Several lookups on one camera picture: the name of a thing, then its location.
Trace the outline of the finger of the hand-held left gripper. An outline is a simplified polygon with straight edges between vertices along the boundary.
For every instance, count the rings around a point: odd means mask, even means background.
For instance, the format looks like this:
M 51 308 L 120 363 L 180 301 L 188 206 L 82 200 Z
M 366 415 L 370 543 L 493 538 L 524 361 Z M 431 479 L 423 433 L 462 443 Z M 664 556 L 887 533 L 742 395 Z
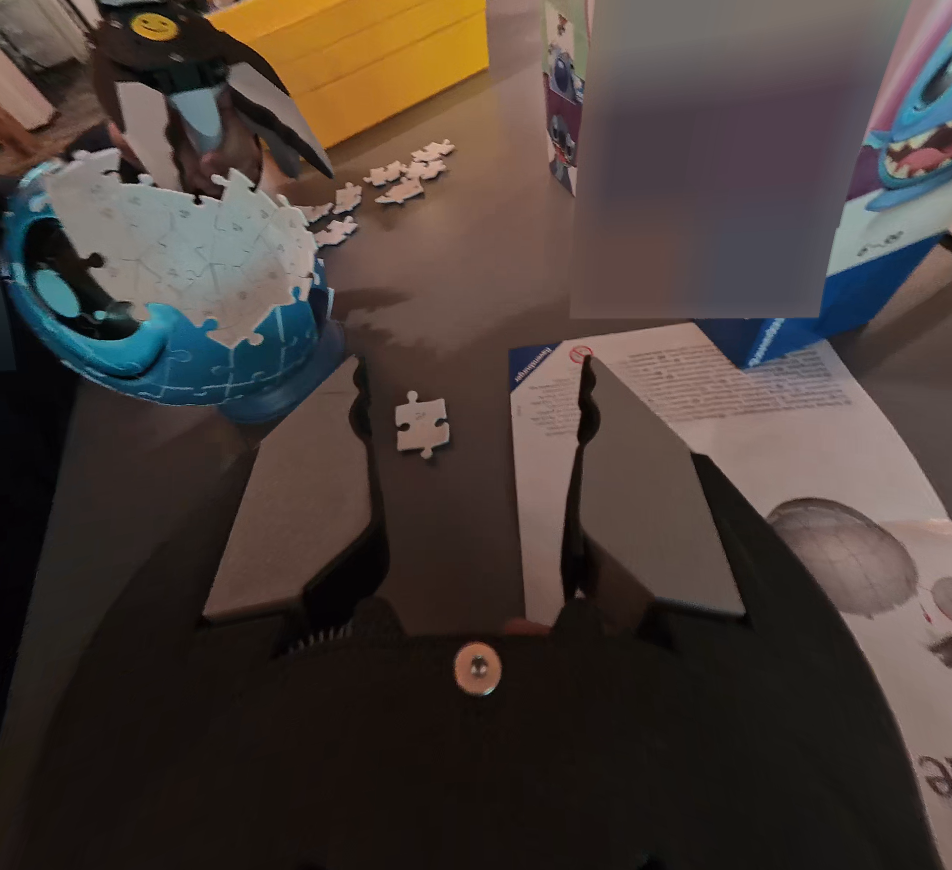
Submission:
M 157 187 L 183 192 L 180 169 L 168 136 L 170 112 L 166 97 L 159 90 L 133 80 L 117 82 L 115 90 L 122 134 L 141 171 Z
M 239 62 L 230 65 L 228 86 L 235 109 L 266 143 L 284 176 L 297 179 L 306 162 L 325 178 L 335 177 L 324 147 L 281 85 L 250 63 Z

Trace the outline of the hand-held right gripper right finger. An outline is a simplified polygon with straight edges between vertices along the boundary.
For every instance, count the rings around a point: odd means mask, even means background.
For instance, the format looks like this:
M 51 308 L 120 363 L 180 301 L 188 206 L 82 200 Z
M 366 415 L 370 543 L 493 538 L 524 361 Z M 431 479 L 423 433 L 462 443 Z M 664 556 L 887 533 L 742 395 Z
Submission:
M 602 361 L 585 358 L 565 499 L 565 602 L 592 602 L 615 629 L 655 606 L 740 620 L 744 602 L 695 456 Z

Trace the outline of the blue ball stand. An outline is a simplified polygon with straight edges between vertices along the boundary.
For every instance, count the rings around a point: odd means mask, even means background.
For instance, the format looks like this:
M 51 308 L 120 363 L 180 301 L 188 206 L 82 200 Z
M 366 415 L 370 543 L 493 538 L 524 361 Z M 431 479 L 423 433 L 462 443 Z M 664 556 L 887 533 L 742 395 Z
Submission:
M 255 425 L 278 422 L 293 412 L 346 359 L 347 344 L 342 324 L 331 318 L 292 332 L 292 326 L 277 319 L 278 367 L 263 376 L 263 386 L 240 391 L 217 406 L 233 424 Z

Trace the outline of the cartoon print puzzle box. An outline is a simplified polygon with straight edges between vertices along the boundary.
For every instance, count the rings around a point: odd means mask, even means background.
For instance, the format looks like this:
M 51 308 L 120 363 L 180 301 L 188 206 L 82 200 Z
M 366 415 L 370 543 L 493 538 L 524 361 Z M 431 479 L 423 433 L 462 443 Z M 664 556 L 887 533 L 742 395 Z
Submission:
M 950 231 L 950 0 L 541 0 L 569 315 L 733 364 L 869 323 Z

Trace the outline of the yellow plastic bin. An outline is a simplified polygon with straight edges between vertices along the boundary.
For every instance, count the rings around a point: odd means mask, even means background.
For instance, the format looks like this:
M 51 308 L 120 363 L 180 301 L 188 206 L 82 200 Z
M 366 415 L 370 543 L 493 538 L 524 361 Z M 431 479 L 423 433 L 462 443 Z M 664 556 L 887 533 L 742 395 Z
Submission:
M 244 0 L 209 15 L 330 148 L 489 67 L 486 0 Z

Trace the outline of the single white puzzle piece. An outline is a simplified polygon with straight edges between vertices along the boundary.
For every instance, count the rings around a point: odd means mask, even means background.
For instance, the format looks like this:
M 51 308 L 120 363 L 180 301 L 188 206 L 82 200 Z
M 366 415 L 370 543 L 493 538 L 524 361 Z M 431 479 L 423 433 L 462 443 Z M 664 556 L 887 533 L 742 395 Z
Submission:
M 450 427 L 446 400 L 421 400 L 416 390 L 409 390 L 406 402 L 394 410 L 396 449 L 415 452 L 423 460 L 431 460 L 434 451 L 449 443 Z

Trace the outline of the white instruction leaflet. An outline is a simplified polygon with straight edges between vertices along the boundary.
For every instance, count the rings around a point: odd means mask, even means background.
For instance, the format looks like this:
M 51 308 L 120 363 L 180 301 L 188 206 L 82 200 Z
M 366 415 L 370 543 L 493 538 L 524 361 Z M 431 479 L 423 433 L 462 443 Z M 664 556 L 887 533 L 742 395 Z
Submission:
M 508 354 L 528 618 L 564 602 L 558 558 L 585 357 L 708 455 L 845 618 L 898 720 L 946 868 L 951 856 L 951 526 L 885 415 L 823 341 L 741 370 L 693 325 Z

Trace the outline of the blue white puzzle ball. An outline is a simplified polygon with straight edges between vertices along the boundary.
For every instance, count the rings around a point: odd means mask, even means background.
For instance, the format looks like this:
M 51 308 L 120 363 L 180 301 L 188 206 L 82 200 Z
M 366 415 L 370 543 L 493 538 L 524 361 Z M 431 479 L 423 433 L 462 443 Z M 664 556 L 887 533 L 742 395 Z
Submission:
M 166 406 L 217 407 L 278 367 L 277 319 L 330 320 L 333 291 L 303 213 L 236 170 L 223 197 L 140 175 L 116 149 L 25 174 L 6 197 L 2 283 L 65 367 Z

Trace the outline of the pile of puzzle pieces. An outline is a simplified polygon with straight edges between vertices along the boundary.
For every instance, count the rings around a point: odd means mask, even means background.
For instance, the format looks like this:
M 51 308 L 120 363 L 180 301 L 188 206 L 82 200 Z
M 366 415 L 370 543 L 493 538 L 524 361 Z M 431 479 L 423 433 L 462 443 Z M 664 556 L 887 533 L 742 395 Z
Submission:
M 293 205 L 303 213 L 317 248 L 336 247 L 357 233 L 360 222 L 356 212 L 366 201 L 397 207 L 422 197 L 425 185 L 447 172 L 446 161 L 456 150 L 457 145 L 449 138 L 432 141 L 413 151 L 406 162 L 375 166 L 362 182 L 339 184 L 333 200 Z

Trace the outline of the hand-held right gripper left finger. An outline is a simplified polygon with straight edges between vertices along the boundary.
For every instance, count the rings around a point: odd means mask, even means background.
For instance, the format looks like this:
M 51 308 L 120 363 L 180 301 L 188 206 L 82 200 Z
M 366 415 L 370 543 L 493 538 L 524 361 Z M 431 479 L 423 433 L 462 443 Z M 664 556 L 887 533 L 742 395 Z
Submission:
M 261 441 L 203 619 L 337 636 L 387 577 L 365 364 L 348 358 Z

